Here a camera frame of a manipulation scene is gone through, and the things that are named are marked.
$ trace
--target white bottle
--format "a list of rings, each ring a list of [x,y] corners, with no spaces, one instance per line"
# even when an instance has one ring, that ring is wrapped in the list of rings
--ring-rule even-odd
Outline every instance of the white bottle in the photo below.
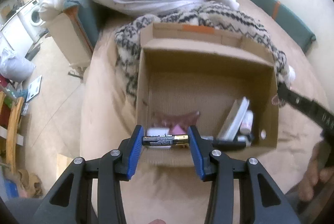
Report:
[[[252,131],[253,125],[253,112],[251,110],[247,110],[245,116],[243,117],[243,121],[240,125],[240,133],[244,135],[248,135]]]

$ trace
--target white garbage bag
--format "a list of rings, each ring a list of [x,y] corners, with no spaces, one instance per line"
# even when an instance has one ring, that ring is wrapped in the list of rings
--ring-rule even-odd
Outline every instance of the white garbage bag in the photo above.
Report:
[[[31,76],[35,65],[24,57],[17,56],[10,48],[4,48],[0,58],[0,74],[18,83]]]

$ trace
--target black and white knitted blanket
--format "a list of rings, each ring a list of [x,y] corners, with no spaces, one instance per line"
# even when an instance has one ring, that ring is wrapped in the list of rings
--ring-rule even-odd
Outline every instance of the black and white knitted blanket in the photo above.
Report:
[[[228,30],[253,39],[265,45],[273,55],[277,82],[288,83],[288,63],[285,53],[279,51],[271,42],[270,35],[264,26],[252,17],[231,10],[229,7],[209,1],[191,11],[175,11],[165,16],[144,15],[121,27],[115,34],[118,50],[116,67],[120,67],[126,79],[126,94],[135,105],[140,58],[140,30],[153,22],[185,23],[203,25],[220,30]]]

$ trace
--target beige floor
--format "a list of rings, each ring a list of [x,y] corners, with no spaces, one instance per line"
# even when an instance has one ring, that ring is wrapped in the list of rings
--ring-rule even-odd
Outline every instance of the beige floor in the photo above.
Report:
[[[56,181],[57,154],[79,156],[84,84],[67,75],[68,62],[53,38],[41,41],[41,50],[32,60],[36,68],[23,84],[26,88],[42,75],[40,92],[29,101],[28,115],[22,118],[25,144],[18,152],[18,166],[25,165],[39,176],[45,194]]]

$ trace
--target orange stripe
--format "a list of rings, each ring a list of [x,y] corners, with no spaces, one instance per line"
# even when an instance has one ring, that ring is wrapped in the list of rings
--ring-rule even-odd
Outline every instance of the orange stripe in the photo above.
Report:
[[[277,13],[278,13],[278,9],[280,8],[280,4],[281,2],[277,1],[275,4],[275,7],[273,8],[273,15],[272,15],[273,20],[275,20],[277,17]]]
[[[214,34],[214,28],[206,27],[206,26],[183,25],[182,26],[182,31]]]

